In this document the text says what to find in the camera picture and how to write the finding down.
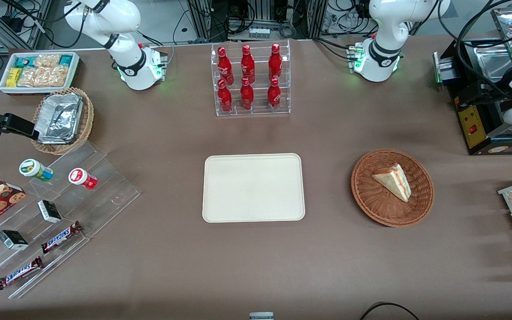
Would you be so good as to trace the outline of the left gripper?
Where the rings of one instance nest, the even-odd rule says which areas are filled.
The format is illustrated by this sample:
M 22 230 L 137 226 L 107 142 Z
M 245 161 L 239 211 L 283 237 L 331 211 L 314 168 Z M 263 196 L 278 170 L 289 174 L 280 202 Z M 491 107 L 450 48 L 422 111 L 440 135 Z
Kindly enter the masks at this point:
M 492 104 L 503 99 L 504 96 L 498 90 L 483 81 L 474 82 L 454 95 L 454 103 L 458 108 Z

